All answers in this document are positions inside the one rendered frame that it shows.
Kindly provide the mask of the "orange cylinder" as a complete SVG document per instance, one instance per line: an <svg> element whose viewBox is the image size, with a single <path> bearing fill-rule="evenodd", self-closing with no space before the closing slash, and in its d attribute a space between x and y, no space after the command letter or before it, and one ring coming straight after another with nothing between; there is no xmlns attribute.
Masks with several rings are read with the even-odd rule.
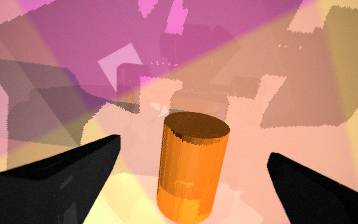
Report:
<svg viewBox="0 0 358 224"><path fill-rule="evenodd" d="M176 112L164 119L157 206L177 224L199 224L212 212L229 126L202 113Z"/></svg>

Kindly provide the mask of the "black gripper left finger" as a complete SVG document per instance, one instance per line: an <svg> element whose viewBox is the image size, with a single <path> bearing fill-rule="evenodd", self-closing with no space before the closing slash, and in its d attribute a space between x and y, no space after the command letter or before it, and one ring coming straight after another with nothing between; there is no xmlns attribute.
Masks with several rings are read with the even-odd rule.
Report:
<svg viewBox="0 0 358 224"><path fill-rule="evenodd" d="M120 149L112 134L0 171L0 224L84 224Z"/></svg>

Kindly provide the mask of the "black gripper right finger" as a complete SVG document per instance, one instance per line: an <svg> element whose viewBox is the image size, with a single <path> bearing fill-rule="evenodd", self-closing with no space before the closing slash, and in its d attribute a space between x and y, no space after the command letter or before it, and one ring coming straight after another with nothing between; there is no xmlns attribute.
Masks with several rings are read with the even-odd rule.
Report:
<svg viewBox="0 0 358 224"><path fill-rule="evenodd" d="M358 224L358 192L272 152L267 169L290 224Z"/></svg>

